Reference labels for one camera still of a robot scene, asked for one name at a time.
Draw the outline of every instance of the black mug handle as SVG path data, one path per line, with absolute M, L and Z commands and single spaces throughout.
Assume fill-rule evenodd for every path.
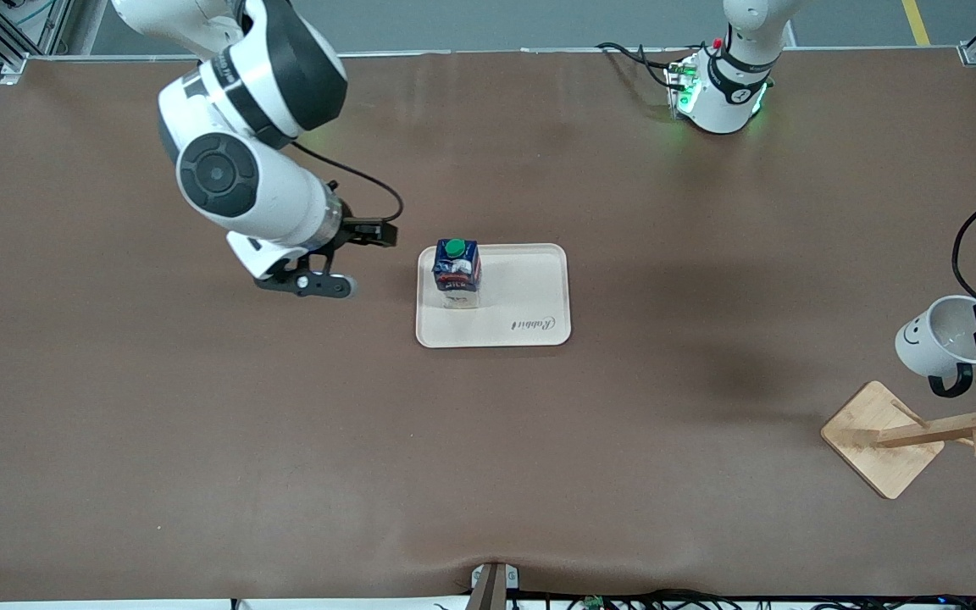
M 944 379 L 939 377 L 929 377 L 929 387 L 932 387 L 933 394 L 941 398 L 961 397 L 973 385 L 973 366 L 967 363 L 959 363 L 956 366 L 956 382 L 952 387 L 944 387 Z

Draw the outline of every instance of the white tray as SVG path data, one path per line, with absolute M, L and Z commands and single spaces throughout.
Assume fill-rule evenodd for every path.
M 570 337 L 567 255 L 554 243 L 480 244 L 480 307 L 446 309 L 421 252 L 417 340 L 423 347 L 561 345 Z

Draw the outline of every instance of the white mug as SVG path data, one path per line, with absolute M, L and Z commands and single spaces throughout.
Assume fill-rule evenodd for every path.
M 975 298 L 961 294 L 939 298 L 925 313 L 898 331 L 895 351 L 907 369 L 929 378 L 938 397 L 959 397 L 973 384 L 976 364 Z M 956 378 L 946 387 L 944 378 Z

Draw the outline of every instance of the wooden mug holder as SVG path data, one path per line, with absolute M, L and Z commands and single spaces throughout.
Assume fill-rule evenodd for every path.
M 945 441 L 972 447 L 976 457 L 976 412 L 926 420 L 878 381 L 853 395 L 821 434 L 887 499 L 897 498 L 944 449 Z

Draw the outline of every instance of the table surface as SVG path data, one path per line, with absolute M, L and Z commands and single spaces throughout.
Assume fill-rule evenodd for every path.
M 307 141 L 409 208 L 399 247 L 338 253 L 348 302 L 256 289 L 181 200 L 154 99 L 189 68 L 0 89 L 0 599 L 439 595 L 485 560 L 527 590 L 976 593 L 972 452 L 885 502 L 818 433 L 872 379 L 976 405 L 894 351 L 976 209 L 956 51 L 787 53 L 735 136 L 618 55 L 353 59 Z M 441 236 L 564 247 L 569 343 L 420 347 Z M 964 253 L 976 283 L 976 227 Z

